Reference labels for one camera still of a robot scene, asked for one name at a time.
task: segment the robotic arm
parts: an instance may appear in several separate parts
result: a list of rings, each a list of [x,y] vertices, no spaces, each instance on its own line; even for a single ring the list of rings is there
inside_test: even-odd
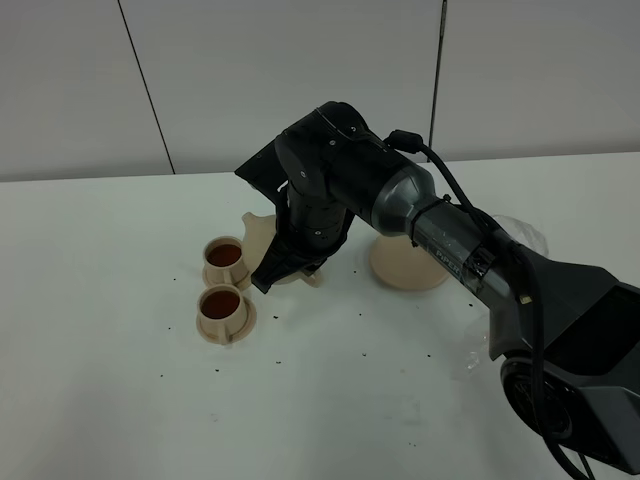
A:
[[[589,478],[565,464],[558,444],[640,473],[640,290],[516,244],[444,164],[462,205],[439,198],[431,174],[396,150],[441,162],[419,136],[395,131],[382,141],[353,107],[329,102],[238,168],[277,214],[254,285],[267,293],[294,272],[312,274],[356,215],[383,235],[406,234],[490,309],[489,355],[506,358],[505,394],[565,470]]]

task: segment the beige stand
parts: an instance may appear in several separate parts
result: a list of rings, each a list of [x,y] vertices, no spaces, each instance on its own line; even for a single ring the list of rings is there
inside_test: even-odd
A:
[[[371,247],[369,263],[384,283],[401,290],[428,290],[449,274],[422,248],[414,248],[408,236],[379,236]]]
[[[244,263],[249,272],[253,273],[260,266],[260,262],[262,262],[273,237],[276,235],[276,216],[257,217],[253,213],[247,212],[242,216],[242,221],[245,228],[244,239],[242,240]],[[277,281],[275,284],[283,285],[297,279],[301,279],[312,287],[318,287],[322,283],[322,275],[320,271],[317,271],[310,277],[307,277],[304,273],[297,272]]]
[[[253,303],[233,285],[216,285],[198,299],[198,332],[209,342],[237,342],[249,334],[255,323]]]
[[[229,284],[244,290],[251,286],[251,274],[245,264],[242,243],[237,238],[218,237],[212,240],[202,256],[202,280],[207,287]]]

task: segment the beige cup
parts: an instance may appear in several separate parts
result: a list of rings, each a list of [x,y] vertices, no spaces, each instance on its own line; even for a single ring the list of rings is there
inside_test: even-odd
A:
[[[216,285],[198,299],[198,332],[209,342],[237,342],[249,334],[255,323],[253,303],[233,285]]]
[[[251,285],[251,274],[244,264],[242,242],[235,237],[218,237],[203,252],[202,280],[207,287],[235,285],[240,290]]]

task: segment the cable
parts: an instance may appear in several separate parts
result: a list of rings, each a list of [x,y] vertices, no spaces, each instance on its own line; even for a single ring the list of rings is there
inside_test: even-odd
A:
[[[531,298],[531,308],[533,309],[531,394],[533,397],[533,413],[538,424],[538,430],[553,458],[571,478],[575,480],[594,480],[593,477],[585,476],[578,467],[571,463],[560,448],[560,445],[553,439],[553,433],[549,428],[547,411],[544,408],[544,306],[540,283],[535,276],[535,268],[531,260],[521,250],[521,245],[512,243],[510,247],[512,256],[518,259],[525,269],[530,289],[529,297]]]
[[[582,453],[579,453],[578,456],[580,457],[582,466],[587,472],[587,476],[589,477],[589,480],[596,480],[596,477],[593,476],[593,472],[591,471],[591,467],[589,466],[589,462],[587,462],[587,459],[585,458],[585,456]]]
[[[495,219],[473,206],[449,171],[449,168],[445,165],[444,161],[433,150],[431,150],[431,148],[424,144],[420,135],[402,130],[394,130],[385,140],[385,143],[396,150],[401,150],[407,153],[422,152],[425,154],[440,171],[440,174],[460,201],[461,208],[469,214],[473,223],[487,238],[492,238],[493,232],[496,229],[501,228]],[[545,410],[544,405],[544,303],[542,301],[540,283],[536,277],[535,268],[529,257],[524,254],[522,245],[517,244],[516,242],[511,242],[508,247],[499,248],[503,250],[503,253],[505,253],[508,258],[515,259],[522,265],[529,285],[528,293],[529,298],[531,299],[530,308],[532,308],[533,323],[531,391],[533,398],[533,412],[536,418],[536,423],[538,424],[540,435],[553,458],[555,458],[556,462],[558,462],[558,464],[565,472],[567,472],[567,474],[569,474],[569,476],[571,476],[571,478],[574,480],[595,480],[586,458],[581,454],[581,460],[589,476],[585,476],[585,474],[583,474],[578,467],[576,467],[567,458],[560,448],[560,445],[554,440],[553,433],[549,427],[547,411]]]

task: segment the coffee ground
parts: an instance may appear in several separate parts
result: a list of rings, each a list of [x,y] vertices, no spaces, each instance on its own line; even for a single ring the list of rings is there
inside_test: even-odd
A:
[[[227,318],[240,305],[240,298],[233,292],[214,292],[202,303],[202,314],[213,320]]]
[[[242,250],[237,245],[220,245],[207,255],[207,262],[216,267],[228,267],[236,263],[242,256]]]

